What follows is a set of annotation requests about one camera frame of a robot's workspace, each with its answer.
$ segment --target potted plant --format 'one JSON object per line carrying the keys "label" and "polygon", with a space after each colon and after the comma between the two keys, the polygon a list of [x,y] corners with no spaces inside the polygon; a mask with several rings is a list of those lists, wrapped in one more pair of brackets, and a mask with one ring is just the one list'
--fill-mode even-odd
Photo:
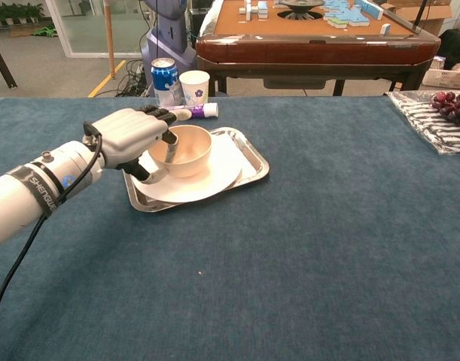
{"label": "potted plant", "polygon": [[17,19],[21,24],[27,24],[27,6],[17,4]]}
{"label": "potted plant", "polygon": [[3,26],[5,23],[5,10],[6,9],[3,9],[2,6],[0,6],[0,26]]}
{"label": "potted plant", "polygon": [[7,5],[4,2],[2,2],[2,5],[0,7],[0,12],[1,12],[2,18],[5,20],[7,25],[14,24],[14,21],[12,20],[12,14],[14,13],[14,7],[12,5]]}
{"label": "potted plant", "polygon": [[44,9],[42,4],[30,5],[27,3],[28,15],[31,18],[33,23],[38,23],[40,19],[44,16]]}

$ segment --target red grapes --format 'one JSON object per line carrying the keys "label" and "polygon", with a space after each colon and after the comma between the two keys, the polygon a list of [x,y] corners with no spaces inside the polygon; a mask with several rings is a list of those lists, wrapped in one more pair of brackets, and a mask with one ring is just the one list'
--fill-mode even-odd
{"label": "red grapes", "polygon": [[460,126],[460,94],[438,92],[431,97],[430,105],[448,121]]}

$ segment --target white basket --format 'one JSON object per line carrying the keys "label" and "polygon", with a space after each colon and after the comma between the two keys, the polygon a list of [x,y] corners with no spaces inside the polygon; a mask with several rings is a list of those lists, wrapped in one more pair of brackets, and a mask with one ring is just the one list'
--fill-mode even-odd
{"label": "white basket", "polygon": [[422,84],[441,88],[460,89],[460,71],[429,69]]}

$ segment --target wooden pole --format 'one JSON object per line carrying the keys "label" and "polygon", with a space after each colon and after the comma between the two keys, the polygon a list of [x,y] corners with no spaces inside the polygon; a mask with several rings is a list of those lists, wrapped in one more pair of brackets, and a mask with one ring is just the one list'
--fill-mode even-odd
{"label": "wooden pole", "polygon": [[2,77],[4,77],[5,83],[7,83],[7,86],[9,88],[17,88],[16,81],[12,77],[11,72],[9,71],[9,68],[5,64],[4,58],[2,58],[2,55],[0,54],[0,72],[2,74]]}
{"label": "wooden pole", "polygon": [[111,69],[111,77],[116,78],[114,70],[114,47],[112,42],[112,22],[111,22],[111,7],[109,0],[104,0],[104,20],[106,23],[106,41],[108,42],[109,68]]}

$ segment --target blue tablecloth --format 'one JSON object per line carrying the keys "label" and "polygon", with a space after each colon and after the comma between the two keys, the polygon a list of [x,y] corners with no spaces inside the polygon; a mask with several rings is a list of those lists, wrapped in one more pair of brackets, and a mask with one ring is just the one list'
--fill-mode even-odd
{"label": "blue tablecloth", "polygon": [[[146,102],[0,99],[0,174]],[[0,360],[460,360],[460,155],[384,97],[218,102],[198,124],[241,130],[270,175],[145,214],[105,171],[12,280]]]}

